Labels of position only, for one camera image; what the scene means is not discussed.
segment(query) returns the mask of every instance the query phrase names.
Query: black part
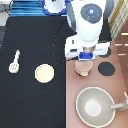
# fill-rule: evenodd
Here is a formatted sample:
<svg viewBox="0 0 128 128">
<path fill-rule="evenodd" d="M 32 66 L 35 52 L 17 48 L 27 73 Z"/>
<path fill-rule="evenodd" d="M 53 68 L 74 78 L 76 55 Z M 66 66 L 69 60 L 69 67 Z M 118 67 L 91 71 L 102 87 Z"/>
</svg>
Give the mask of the black part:
<svg viewBox="0 0 128 128">
<path fill-rule="evenodd" d="M 112 76 L 115 72 L 115 68 L 110 62 L 101 62 L 98 70 L 103 76 Z"/>
</svg>

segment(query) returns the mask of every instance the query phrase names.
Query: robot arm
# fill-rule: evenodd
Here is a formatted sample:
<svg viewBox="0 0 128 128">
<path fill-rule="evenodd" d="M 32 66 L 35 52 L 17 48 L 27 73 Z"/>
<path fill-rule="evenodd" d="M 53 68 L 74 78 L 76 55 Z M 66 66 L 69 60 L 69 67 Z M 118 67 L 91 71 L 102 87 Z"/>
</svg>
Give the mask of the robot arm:
<svg viewBox="0 0 128 128">
<path fill-rule="evenodd" d="M 105 55 L 110 42 L 98 44 L 103 20 L 106 20 L 114 8 L 112 0 L 74 0 L 67 6 L 67 21 L 76 35 L 68 37 L 65 44 L 65 57 L 79 56 L 83 49 L 89 49 L 96 55 Z"/>
</svg>

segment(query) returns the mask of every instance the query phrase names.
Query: round cookie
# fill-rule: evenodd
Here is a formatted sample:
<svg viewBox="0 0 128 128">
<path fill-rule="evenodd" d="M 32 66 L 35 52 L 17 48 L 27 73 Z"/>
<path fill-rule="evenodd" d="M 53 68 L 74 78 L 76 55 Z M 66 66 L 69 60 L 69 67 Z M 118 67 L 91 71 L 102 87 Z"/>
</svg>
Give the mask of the round cookie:
<svg viewBox="0 0 128 128">
<path fill-rule="evenodd" d="M 35 78 L 41 83 L 48 83 L 54 77 L 54 69 L 48 64 L 42 64 L 35 70 Z"/>
</svg>

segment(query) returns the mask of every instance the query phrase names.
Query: ceramic bowl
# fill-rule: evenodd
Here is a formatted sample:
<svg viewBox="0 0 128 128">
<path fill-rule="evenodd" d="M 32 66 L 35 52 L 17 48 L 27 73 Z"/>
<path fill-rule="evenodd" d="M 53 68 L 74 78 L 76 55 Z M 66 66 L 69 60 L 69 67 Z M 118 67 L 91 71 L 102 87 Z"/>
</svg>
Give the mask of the ceramic bowl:
<svg viewBox="0 0 128 128">
<path fill-rule="evenodd" d="M 108 92 L 99 87 L 83 89 L 76 99 L 76 111 L 80 119 L 94 128 L 109 125 L 115 117 L 113 98 Z"/>
</svg>

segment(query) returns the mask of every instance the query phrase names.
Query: small bowl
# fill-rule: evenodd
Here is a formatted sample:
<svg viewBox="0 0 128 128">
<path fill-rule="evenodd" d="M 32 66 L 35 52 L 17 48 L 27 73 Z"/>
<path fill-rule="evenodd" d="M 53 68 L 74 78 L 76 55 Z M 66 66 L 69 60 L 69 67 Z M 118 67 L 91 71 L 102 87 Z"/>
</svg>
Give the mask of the small bowl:
<svg viewBox="0 0 128 128">
<path fill-rule="evenodd" d="M 99 87 L 83 89 L 76 99 L 76 111 L 80 119 L 91 127 L 102 128 L 109 125 L 115 117 L 113 98 Z"/>
<path fill-rule="evenodd" d="M 35 70 L 35 78 L 40 83 L 48 83 L 54 77 L 54 69 L 48 64 L 42 64 L 38 66 Z"/>
</svg>

